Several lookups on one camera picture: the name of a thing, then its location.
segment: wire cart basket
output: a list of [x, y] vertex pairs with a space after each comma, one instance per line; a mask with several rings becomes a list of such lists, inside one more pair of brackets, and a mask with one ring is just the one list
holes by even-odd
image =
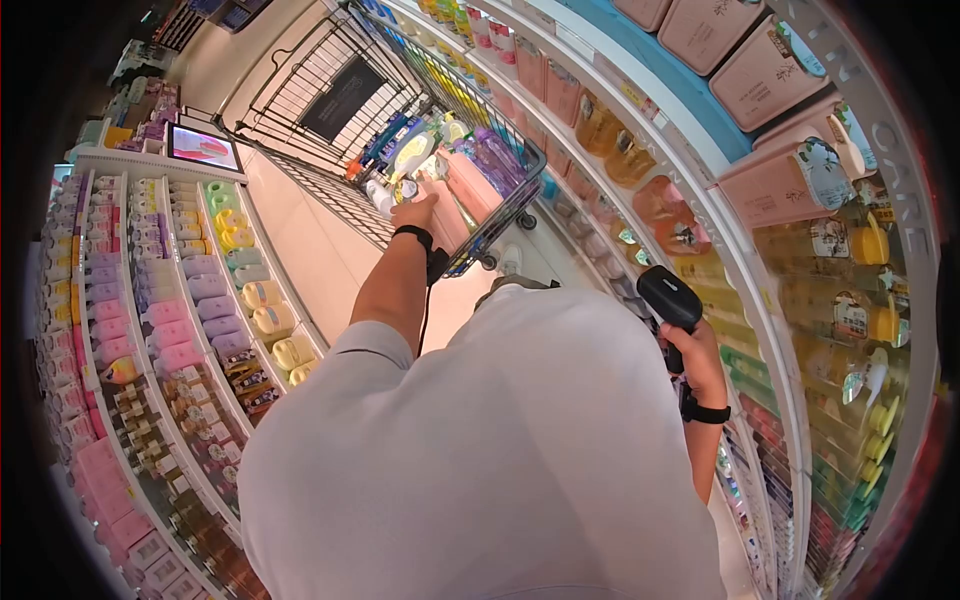
[[[378, 248], [386, 248], [394, 228], [363, 190], [367, 180], [383, 182], [383, 175], [372, 165], [348, 174], [347, 165], [397, 113], [452, 111], [472, 128], [497, 132], [526, 171], [524, 181], [450, 254], [444, 276], [460, 276], [477, 260], [486, 269], [495, 268], [491, 245], [504, 229], [513, 221], [524, 228], [536, 225], [525, 208], [540, 192], [543, 151], [455, 64], [419, 45], [393, 23], [358, 2], [343, 2], [292, 48], [274, 51], [271, 62], [273, 72], [243, 118], [232, 129], [220, 117], [215, 117], [215, 125], [252, 145]], [[355, 112], [348, 109], [341, 129], [320, 131], [313, 122], [318, 113], [326, 118], [336, 111], [328, 106], [327, 95], [354, 70], [363, 71], [375, 90], [368, 90], [369, 98]]]

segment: cart wheel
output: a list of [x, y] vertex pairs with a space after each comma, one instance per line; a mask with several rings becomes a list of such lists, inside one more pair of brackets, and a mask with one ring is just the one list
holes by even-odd
[[516, 218], [516, 224], [519, 225], [521, 229], [533, 231], [537, 226], [537, 217], [524, 210], [520, 213], [520, 216]]
[[495, 271], [498, 262], [499, 259], [493, 254], [484, 254], [480, 257], [480, 266], [483, 267], [484, 271]]

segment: hand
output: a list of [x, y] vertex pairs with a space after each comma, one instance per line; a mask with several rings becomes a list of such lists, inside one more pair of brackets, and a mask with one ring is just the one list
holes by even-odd
[[684, 356], [686, 382], [704, 408], [727, 408], [727, 380], [713, 327], [701, 319], [689, 334], [680, 327], [664, 323], [660, 334]]
[[397, 204], [390, 209], [394, 215], [390, 222], [394, 228], [413, 225], [429, 230], [430, 221], [433, 219], [433, 207], [439, 199], [440, 196], [437, 194], [430, 194], [419, 202]]

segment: yellow cap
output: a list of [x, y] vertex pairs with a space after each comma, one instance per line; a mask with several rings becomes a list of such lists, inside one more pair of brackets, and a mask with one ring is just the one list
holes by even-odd
[[890, 260], [887, 232], [876, 223], [873, 212], [867, 213], [868, 228], [850, 228], [850, 253], [861, 265], [883, 265]]
[[896, 396], [890, 406], [878, 404], [870, 409], [870, 427], [881, 436], [886, 436], [890, 432], [890, 426], [894, 423], [894, 417], [897, 415], [897, 407], [900, 405], [900, 397]]
[[874, 490], [876, 487], [876, 482], [880, 480], [880, 475], [883, 474], [883, 467], [877, 463], [867, 461], [863, 466], [863, 469], [860, 471], [860, 479], [867, 482], [867, 487], [863, 489], [862, 496], [864, 498]]
[[887, 306], [872, 306], [867, 322], [867, 335], [878, 342], [896, 342], [900, 336], [900, 313], [894, 305], [894, 295], [887, 295]]
[[883, 461], [883, 457], [887, 455], [887, 450], [890, 449], [890, 444], [893, 442], [893, 440], [893, 433], [890, 433], [890, 435], [885, 438], [882, 436], [873, 436], [867, 442], [866, 455], [878, 463]]

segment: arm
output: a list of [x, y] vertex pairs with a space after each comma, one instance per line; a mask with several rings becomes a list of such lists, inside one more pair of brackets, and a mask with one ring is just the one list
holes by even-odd
[[[391, 212], [395, 228], [414, 225], [427, 229], [433, 216], [436, 194], [417, 203], [398, 204]], [[426, 251], [413, 233], [401, 233], [390, 241], [353, 304], [350, 324], [377, 321], [389, 325], [417, 354], [420, 324], [426, 300]]]
[[[697, 403], [705, 408], [727, 408], [727, 381], [712, 327], [701, 319], [692, 335], [670, 324], [661, 325], [660, 331], [684, 355], [686, 381]], [[723, 425], [697, 420], [684, 423], [686, 453], [693, 469], [693, 488], [704, 504], [710, 500], [722, 431]]]

